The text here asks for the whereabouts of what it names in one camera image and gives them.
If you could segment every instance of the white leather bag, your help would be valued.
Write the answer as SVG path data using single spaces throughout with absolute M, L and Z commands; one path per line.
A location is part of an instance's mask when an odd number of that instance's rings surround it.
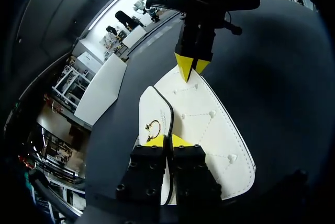
M 255 179 L 256 166 L 237 127 L 205 79 L 192 70 L 186 83 L 176 66 L 154 87 L 148 87 L 140 98 L 140 144 L 145 144 L 148 136 L 155 136 L 159 130 L 167 136 L 172 131 L 189 143 L 201 145 L 208 168 L 222 186 L 222 200 L 248 191 Z M 154 120 L 159 124 L 152 124 L 148 131 L 146 126 Z M 167 201 L 169 190 L 166 169 L 161 204 Z M 176 204 L 174 192 L 169 204 Z

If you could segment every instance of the gold ring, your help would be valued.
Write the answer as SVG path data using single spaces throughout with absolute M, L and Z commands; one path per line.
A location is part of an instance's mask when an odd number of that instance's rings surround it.
M 158 120 L 153 120 L 153 121 L 151 121 L 151 123 L 149 123 L 148 125 L 146 125 L 146 130 L 147 131 L 149 131 L 150 130 L 150 128 L 152 127 L 152 125 L 153 125 L 153 123 L 158 123 L 158 126 L 159 126 L 159 131 L 158 131 L 158 133 L 157 133 L 157 135 L 155 136 L 155 137 L 153 137 L 152 135 L 149 135 L 148 136 L 148 140 L 147 140 L 147 142 L 149 142 L 150 140 L 152 140 L 152 139 L 155 139 L 155 138 L 157 138 L 158 137 L 158 135 L 160 134 L 160 132 L 161 132 L 161 124 L 159 123 L 159 121 Z

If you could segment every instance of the black table surface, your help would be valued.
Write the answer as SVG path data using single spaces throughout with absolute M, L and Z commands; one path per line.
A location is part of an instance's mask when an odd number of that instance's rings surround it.
M 255 161 L 255 182 L 247 194 L 261 195 L 297 169 L 314 184 L 335 123 L 335 66 L 322 19 L 286 0 L 261 0 L 258 9 L 231 16 L 243 34 L 216 30 L 213 60 L 203 76 Z M 97 197 L 115 198 L 138 136 L 139 98 L 176 65 L 180 26 L 134 52 L 117 101 L 94 125 L 86 158 L 88 205 Z

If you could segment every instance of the white panel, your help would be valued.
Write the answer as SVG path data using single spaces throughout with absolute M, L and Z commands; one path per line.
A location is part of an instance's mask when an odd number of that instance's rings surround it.
M 94 125 L 119 95 L 127 65 L 112 54 L 88 85 L 74 115 Z
M 141 26 L 137 26 L 122 42 L 128 48 L 131 48 L 146 33 L 147 32 Z

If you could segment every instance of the white wall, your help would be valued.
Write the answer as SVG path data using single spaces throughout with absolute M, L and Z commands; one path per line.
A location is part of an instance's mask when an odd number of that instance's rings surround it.
M 148 14 L 142 15 L 136 13 L 132 9 L 133 4 L 138 0 L 119 0 L 116 4 L 114 4 L 108 12 L 97 22 L 97 24 L 93 27 L 93 29 L 88 33 L 86 40 L 90 41 L 92 44 L 99 44 L 102 37 L 106 34 L 106 27 L 108 25 L 116 27 L 119 26 L 121 29 L 125 30 L 125 27 L 119 23 L 119 21 L 115 18 L 115 13 L 119 10 L 125 12 L 128 16 L 136 16 L 140 19 L 140 21 L 144 25 L 148 25 L 152 23 L 151 18 Z

